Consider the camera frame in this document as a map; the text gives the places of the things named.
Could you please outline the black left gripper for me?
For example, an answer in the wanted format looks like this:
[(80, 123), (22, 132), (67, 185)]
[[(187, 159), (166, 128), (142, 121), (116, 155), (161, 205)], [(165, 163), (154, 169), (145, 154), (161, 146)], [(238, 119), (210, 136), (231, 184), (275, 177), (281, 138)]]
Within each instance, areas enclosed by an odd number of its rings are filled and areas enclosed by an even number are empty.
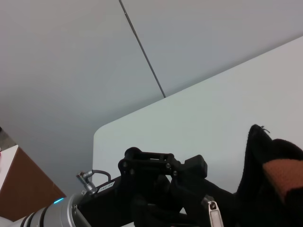
[(132, 147), (118, 163), (121, 175), (113, 186), (99, 186), (95, 195), (85, 196), (78, 208), (92, 227), (184, 227), (196, 211), (196, 178), (179, 176), (173, 154), (142, 152)]

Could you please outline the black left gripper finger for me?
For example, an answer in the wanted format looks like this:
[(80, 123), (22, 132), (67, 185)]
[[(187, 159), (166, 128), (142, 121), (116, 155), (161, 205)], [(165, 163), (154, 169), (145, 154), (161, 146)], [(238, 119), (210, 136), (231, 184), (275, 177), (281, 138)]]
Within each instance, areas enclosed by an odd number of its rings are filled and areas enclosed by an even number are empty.
[(170, 175), (172, 177), (183, 173), (196, 174), (202, 178), (207, 177), (207, 163), (201, 155), (194, 156), (181, 163), (171, 153), (137, 154), (137, 167), (143, 171), (158, 175)]

